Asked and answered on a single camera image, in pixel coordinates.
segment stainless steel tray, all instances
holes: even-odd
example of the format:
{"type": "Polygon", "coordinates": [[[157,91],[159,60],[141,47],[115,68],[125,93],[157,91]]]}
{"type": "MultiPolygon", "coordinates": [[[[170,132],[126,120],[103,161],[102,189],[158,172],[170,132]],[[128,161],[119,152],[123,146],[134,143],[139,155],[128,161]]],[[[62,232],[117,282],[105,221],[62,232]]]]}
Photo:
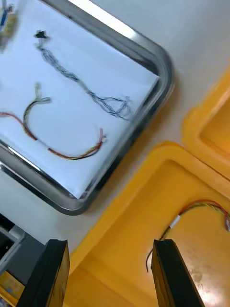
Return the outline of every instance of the stainless steel tray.
{"type": "Polygon", "coordinates": [[[159,76],[157,85],[118,142],[114,156],[106,159],[104,166],[79,200],[44,171],[0,141],[1,169],[5,173],[58,211],[67,215],[78,215],[89,208],[113,170],[171,93],[174,85],[173,66],[162,47],[89,1],[81,1],[80,7],[72,3],[74,0],[44,2],[159,76]]]}

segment electrical cable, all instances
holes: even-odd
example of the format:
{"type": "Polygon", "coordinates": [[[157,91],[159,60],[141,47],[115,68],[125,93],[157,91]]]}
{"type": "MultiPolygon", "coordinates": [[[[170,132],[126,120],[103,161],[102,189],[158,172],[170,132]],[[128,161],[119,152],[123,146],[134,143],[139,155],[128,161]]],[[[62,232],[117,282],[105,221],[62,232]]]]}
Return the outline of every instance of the electrical cable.
{"type": "Polygon", "coordinates": [[[64,77],[71,79],[77,84],[79,84],[80,87],[92,98],[92,100],[102,108],[102,110],[117,118],[121,118],[123,120],[129,120],[128,117],[131,114],[131,108],[129,103],[131,102],[131,100],[128,96],[125,97],[125,99],[97,96],[96,93],[92,92],[87,87],[87,85],[81,79],[79,79],[74,73],[66,70],[55,58],[53,53],[43,46],[43,41],[48,38],[46,36],[45,31],[37,31],[35,37],[39,39],[39,45],[37,46],[37,49],[41,52],[45,62],[54,67],[64,77]],[[120,103],[120,105],[118,105],[117,110],[115,110],[110,105],[111,102],[120,103]]]}
{"type": "MultiPolygon", "coordinates": [[[[198,207],[209,207],[209,208],[213,208],[216,211],[222,212],[225,215],[225,228],[227,229],[227,231],[230,232],[230,213],[228,213],[220,204],[218,204],[215,201],[208,200],[208,199],[200,199],[200,200],[196,200],[196,201],[189,203],[188,205],[184,206],[180,210],[179,214],[176,216],[176,218],[173,220],[173,222],[165,229],[165,231],[163,232],[159,241],[162,241],[166,238],[169,231],[179,222],[179,220],[180,220],[180,218],[183,214],[190,211],[191,209],[198,208],[198,207]]],[[[148,253],[148,255],[146,257],[145,266],[146,266],[147,272],[149,272],[148,260],[151,256],[152,252],[153,252],[153,248],[151,249],[151,251],[148,253]]]]}
{"type": "MultiPolygon", "coordinates": [[[[38,83],[35,85],[35,95],[36,95],[35,99],[29,104],[29,106],[24,111],[23,121],[20,120],[16,115],[14,115],[13,113],[10,113],[10,112],[0,112],[0,117],[13,117],[14,119],[16,119],[20,123],[20,125],[22,126],[25,134],[27,134],[34,141],[39,141],[45,147],[48,147],[45,143],[43,143],[36,136],[34,136],[34,134],[30,131],[30,129],[28,128],[28,125],[27,125],[28,115],[29,115],[31,108],[35,104],[47,103],[47,102],[51,101],[51,99],[49,97],[41,98],[41,96],[40,96],[40,86],[39,86],[38,83]]],[[[96,154],[99,151],[99,149],[101,148],[101,145],[102,145],[102,143],[105,139],[102,128],[99,129],[99,132],[100,132],[100,137],[99,137],[98,142],[92,148],[90,148],[86,152],[84,152],[83,154],[80,154],[80,155],[77,155],[77,156],[67,156],[65,154],[59,153],[58,151],[56,151],[52,148],[47,148],[47,150],[50,151],[51,153],[53,153],[54,155],[59,156],[59,157],[64,158],[64,159],[67,159],[67,160],[80,160],[80,159],[83,159],[83,158],[90,157],[90,156],[96,154]]]]}

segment white table surface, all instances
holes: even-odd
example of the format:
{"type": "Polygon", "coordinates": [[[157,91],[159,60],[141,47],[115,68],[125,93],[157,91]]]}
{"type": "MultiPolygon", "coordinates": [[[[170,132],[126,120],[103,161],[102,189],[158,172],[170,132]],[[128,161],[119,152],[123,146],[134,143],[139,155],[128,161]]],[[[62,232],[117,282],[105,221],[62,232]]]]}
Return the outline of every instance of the white table surface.
{"type": "Polygon", "coordinates": [[[42,243],[68,239],[73,250],[97,222],[114,195],[157,142],[180,143],[185,114],[202,101],[230,57],[230,2],[228,0],[94,0],[94,3],[143,33],[170,53],[177,90],[155,123],[146,142],[119,183],[109,183],[92,208],[80,216],[65,216],[0,172],[0,213],[42,243]]]}

